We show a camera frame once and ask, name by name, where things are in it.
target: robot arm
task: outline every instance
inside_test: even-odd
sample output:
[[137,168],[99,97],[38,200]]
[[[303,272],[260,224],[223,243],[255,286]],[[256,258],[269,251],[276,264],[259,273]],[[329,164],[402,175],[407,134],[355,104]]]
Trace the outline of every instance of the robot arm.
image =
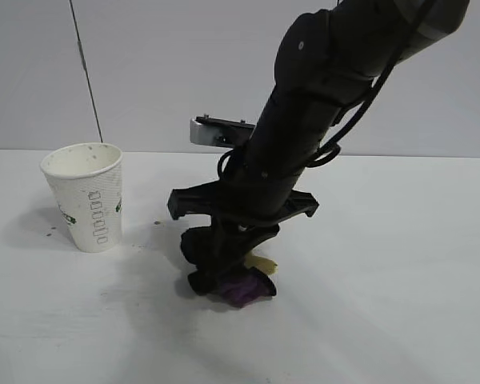
[[[312,216],[318,208],[310,194],[293,188],[316,160],[326,132],[348,110],[369,106],[377,92],[377,84],[372,87],[376,77],[385,81],[393,64],[455,32],[469,2],[344,0],[333,10],[303,14],[295,21],[279,47],[275,87],[250,138],[222,157],[217,182],[171,194],[174,219],[212,217],[210,227],[182,236],[183,254],[197,267],[189,276],[197,293],[228,286],[245,298],[236,301],[240,304],[275,294],[268,277],[245,269],[243,260],[278,233],[280,222],[300,213]],[[337,154],[338,148],[330,150]],[[242,290],[248,292],[242,296]]]

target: white paper cup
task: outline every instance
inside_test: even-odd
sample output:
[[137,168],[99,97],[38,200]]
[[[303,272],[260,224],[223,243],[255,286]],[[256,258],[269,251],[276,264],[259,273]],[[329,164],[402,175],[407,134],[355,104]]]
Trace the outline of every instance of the white paper cup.
[[56,150],[41,161],[76,246],[108,250],[121,241],[122,152],[89,142]]

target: cup rim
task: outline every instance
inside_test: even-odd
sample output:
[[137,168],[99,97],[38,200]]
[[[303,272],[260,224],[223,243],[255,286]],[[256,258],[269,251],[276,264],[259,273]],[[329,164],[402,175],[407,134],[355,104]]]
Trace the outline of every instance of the cup rim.
[[[71,148],[76,148],[76,147],[79,147],[79,146],[89,146],[89,145],[110,146],[110,147],[119,151],[119,157],[115,162],[113,162],[109,166],[100,168],[99,170],[95,170],[93,172],[89,172],[89,173],[86,173],[86,174],[56,174],[54,172],[49,172],[49,171],[46,170],[46,162],[48,161],[48,158],[50,156],[53,156],[57,152],[62,152],[64,150],[68,150],[68,149],[71,149]],[[53,152],[50,152],[47,156],[45,156],[43,158],[43,160],[41,160],[41,162],[39,163],[39,168],[41,168],[41,172],[43,172],[46,176],[50,176],[52,178],[59,178],[59,179],[62,179],[62,180],[75,180],[75,179],[78,179],[78,178],[92,178],[93,176],[103,174],[103,173],[107,172],[108,170],[111,170],[112,168],[115,168],[121,161],[122,161],[122,150],[119,149],[119,147],[115,146],[114,144],[109,144],[108,142],[80,142],[80,143],[77,143],[77,144],[73,144],[71,146],[64,146],[63,148],[59,148],[58,150],[54,150]]]

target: purple cloth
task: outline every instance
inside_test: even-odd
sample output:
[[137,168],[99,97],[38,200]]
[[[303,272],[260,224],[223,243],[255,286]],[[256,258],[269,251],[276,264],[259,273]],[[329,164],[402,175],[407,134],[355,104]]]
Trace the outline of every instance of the purple cloth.
[[222,280],[215,292],[229,304],[244,307],[257,298],[275,296],[275,285],[263,272],[251,268]]

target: table surface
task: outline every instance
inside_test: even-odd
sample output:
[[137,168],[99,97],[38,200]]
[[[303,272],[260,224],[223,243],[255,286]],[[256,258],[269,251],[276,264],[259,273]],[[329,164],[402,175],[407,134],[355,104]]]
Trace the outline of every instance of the table surface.
[[128,153],[124,240],[78,252],[38,169],[0,150],[0,384],[480,383],[480,159],[340,157],[256,249],[278,296],[195,297],[171,189],[217,155]]

